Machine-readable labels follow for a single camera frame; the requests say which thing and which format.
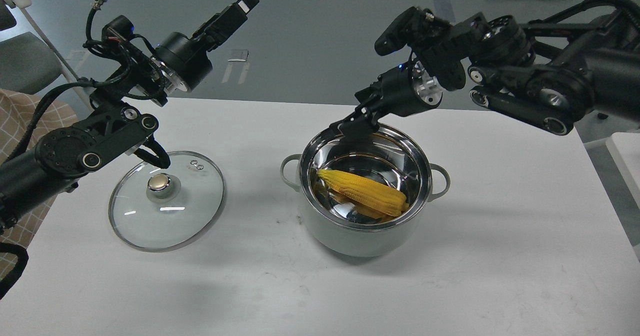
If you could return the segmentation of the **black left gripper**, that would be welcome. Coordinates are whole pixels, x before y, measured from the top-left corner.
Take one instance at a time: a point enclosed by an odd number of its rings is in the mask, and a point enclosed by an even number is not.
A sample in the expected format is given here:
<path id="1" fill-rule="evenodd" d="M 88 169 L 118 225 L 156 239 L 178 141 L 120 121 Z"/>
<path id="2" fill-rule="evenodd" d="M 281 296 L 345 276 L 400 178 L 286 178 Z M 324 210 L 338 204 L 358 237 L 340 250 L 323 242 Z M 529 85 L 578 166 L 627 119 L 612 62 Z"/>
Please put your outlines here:
<path id="1" fill-rule="evenodd" d="M 247 21 L 259 0 L 237 0 L 215 13 L 188 37 L 171 32 L 154 49 L 154 58 L 175 88 L 192 92 L 211 72 L 208 51 L 224 44 Z"/>

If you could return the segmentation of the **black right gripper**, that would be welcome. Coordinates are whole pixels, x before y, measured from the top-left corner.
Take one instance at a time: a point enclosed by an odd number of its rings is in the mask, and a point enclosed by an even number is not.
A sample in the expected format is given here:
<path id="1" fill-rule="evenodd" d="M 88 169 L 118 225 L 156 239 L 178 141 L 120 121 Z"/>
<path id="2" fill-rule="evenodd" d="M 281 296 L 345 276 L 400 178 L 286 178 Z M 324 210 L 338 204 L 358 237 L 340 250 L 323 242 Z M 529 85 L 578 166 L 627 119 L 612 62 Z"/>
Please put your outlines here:
<path id="1" fill-rule="evenodd" d="M 378 120 L 388 114 L 407 117 L 436 108 L 443 93 L 438 79 L 422 65 L 398 65 L 356 92 L 358 106 L 354 112 L 331 123 L 328 129 L 347 139 L 365 137 L 377 132 Z"/>

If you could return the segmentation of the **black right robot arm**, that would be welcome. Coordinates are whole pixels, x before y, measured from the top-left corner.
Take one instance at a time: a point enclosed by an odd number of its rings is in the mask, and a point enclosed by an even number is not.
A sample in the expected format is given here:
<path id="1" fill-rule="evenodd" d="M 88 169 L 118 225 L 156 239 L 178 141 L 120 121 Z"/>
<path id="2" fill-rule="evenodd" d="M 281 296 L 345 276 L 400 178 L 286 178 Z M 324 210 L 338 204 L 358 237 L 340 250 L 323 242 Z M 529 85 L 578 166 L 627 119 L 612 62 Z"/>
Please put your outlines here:
<path id="1" fill-rule="evenodd" d="M 409 47 L 407 61 L 357 92 L 354 112 L 329 128 L 375 133 L 380 118 L 435 109 L 467 80 L 476 105 L 560 136 L 592 111 L 638 122 L 639 17 L 632 0 L 584 0 L 528 23 L 479 12 L 450 24 L 409 7 L 374 44 L 380 56 Z"/>

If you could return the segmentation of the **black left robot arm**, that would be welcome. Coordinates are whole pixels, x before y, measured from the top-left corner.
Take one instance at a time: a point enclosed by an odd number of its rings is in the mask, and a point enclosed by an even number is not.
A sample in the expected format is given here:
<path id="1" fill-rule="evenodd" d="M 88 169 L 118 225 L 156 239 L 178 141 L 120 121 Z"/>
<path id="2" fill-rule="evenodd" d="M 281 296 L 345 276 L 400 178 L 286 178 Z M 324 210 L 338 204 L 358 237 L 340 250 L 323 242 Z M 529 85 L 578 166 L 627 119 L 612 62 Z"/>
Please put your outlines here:
<path id="1" fill-rule="evenodd" d="M 247 21 L 260 0 L 237 0 L 206 20 L 192 36 L 171 33 L 157 46 L 148 40 L 144 54 L 133 44 L 140 37 L 123 15 L 106 24 L 99 39 L 92 37 L 95 14 L 107 0 L 93 0 L 86 21 L 83 47 L 92 54 L 114 60 L 119 68 L 105 81 L 78 77 L 57 86 L 37 104 L 25 134 L 1 164 L 1 231 L 11 229 L 28 212 L 51 197 L 70 193 L 80 178 L 105 167 L 125 153 L 163 169 L 169 154 L 154 138 L 159 122 L 140 113 L 124 98 L 153 101 L 165 106 L 174 90 L 192 92 L 213 65 L 208 52 L 223 45 Z M 48 132 L 28 149 L 39 120 L 68 89 L 90 87 L 88 118 Z"/>

